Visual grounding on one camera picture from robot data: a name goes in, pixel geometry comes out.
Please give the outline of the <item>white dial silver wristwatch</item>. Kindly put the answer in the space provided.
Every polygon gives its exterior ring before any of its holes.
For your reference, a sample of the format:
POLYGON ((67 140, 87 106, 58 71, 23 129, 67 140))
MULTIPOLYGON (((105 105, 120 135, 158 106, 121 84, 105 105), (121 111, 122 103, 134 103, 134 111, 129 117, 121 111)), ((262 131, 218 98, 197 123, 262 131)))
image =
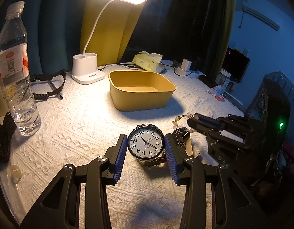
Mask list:
POLYGON ((164 150, 164 135, 155 125, 137 125, 128 136, 128 150, 141 165, 159 166, 167 161, 164 150))

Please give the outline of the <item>white power strip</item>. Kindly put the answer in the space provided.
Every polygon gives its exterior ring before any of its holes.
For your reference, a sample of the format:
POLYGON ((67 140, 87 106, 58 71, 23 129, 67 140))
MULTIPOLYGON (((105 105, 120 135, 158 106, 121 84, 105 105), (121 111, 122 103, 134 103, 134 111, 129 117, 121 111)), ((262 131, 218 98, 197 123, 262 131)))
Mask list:
POLYGON ((200 76, 205 76, 205 74, 201 71, 185 71, 181 67, 174 68, 174 73, 179 77, 188 77, 198 79, 200 76))

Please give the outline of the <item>white jar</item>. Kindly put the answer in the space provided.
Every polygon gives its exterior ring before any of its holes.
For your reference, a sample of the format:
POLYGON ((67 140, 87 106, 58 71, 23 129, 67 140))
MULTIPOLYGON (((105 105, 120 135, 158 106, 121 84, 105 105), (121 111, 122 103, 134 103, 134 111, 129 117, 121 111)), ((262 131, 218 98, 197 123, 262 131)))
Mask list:
POLYGON ((221 69, 217 78, 216 83, 221 86, 222 90, 225 90, 228 83, 230 82, 231 74, 227 72, 225 69, 221 69))

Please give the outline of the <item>white charger block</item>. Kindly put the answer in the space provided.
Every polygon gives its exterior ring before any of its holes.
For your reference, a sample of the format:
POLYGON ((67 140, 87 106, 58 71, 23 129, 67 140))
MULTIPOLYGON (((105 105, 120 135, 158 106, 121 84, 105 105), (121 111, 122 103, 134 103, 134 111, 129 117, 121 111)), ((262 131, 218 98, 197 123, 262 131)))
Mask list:
POLYGON ((188 72, 190 67, 191 67, 192 62, 187 60, 187 59, 183 59, 182 64, 181 64, 181 68, 182 70, 188 72))

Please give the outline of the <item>white tube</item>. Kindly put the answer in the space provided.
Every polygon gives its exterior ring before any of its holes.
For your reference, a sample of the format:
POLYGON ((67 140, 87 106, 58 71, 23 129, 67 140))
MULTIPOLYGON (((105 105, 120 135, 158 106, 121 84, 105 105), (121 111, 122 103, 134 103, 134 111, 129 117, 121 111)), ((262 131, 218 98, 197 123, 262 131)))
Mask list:
POLYGON ((207 90, 207 92, 213 97, 220 96, 223 93, 222 86, 218 85, 207 90))

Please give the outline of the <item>yellow tissue pack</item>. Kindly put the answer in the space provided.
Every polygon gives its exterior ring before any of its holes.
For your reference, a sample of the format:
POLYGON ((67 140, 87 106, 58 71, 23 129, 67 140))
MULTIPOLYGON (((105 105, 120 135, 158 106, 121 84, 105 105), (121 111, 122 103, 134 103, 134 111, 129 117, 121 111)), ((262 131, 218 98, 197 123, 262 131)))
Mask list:
POLYGON ((142 51, 134 56, 132 62, 146 71, 160 73, 164 69, 161 60, 161 54, 142 51))

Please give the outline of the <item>clear plastic water bottle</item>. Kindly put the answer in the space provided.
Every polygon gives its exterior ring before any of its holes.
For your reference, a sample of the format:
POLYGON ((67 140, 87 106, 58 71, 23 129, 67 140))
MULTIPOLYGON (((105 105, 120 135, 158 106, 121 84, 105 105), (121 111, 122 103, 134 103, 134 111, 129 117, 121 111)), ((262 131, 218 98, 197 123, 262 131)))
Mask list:
POLYGON ((0 86, 11 116, 24 136, 35 134, 41 118, 31 89, 24 1, 9 5, 0 33, 0 86))

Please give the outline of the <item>white bottle cap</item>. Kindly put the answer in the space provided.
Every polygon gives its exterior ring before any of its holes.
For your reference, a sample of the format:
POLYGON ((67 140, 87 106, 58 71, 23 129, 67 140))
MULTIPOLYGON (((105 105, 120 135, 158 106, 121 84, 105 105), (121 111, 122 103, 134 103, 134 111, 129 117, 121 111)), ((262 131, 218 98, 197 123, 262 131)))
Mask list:
POLYGON ((14 181, 16 183, 18 183, 22 178, 22 172, 21 172, 19 166, 14 165, 14 164, 11 165, 10 172, 11 172, 11 176, 13 177, 14 181))

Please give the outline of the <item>black monitor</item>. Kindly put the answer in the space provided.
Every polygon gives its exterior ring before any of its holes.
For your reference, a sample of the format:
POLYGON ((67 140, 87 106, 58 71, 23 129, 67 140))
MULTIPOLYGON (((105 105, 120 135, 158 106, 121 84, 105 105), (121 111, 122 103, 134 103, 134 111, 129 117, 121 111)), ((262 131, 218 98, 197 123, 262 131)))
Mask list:
POLYGON ((231 74, 231 81, 241 83, 250 59, 236 49, 227 48, 222 68, 231 74))

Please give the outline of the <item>red round lid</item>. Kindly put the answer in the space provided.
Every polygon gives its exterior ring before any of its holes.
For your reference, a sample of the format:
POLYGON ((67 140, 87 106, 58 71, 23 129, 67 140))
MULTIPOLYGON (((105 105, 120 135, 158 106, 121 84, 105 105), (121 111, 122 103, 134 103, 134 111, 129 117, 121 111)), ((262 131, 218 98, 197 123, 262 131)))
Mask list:
POLYGON ((225 99, 222 96, 216 96, 215 97, 218 101, 224 102, 225 99))

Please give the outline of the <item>wall air conditioner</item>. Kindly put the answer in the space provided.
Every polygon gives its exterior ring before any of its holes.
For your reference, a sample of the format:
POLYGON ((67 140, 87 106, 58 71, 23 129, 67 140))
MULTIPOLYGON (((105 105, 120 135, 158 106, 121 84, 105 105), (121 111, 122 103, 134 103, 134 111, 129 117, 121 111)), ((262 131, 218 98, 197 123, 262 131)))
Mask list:
POLYGON ((235 10, 242 11, 243 13, 247 13, 247 14, 255 17, 259 21, 262 21, 263 23, 270 26, 275 31, 279 31, 279 29, 280 29, 280 26, 277 23, 275 23, 274 21, 272 21, 269 17, 267 17, 267 16, 261 14, 260 12, 246 6, 244 0, 236 0, 235 10))

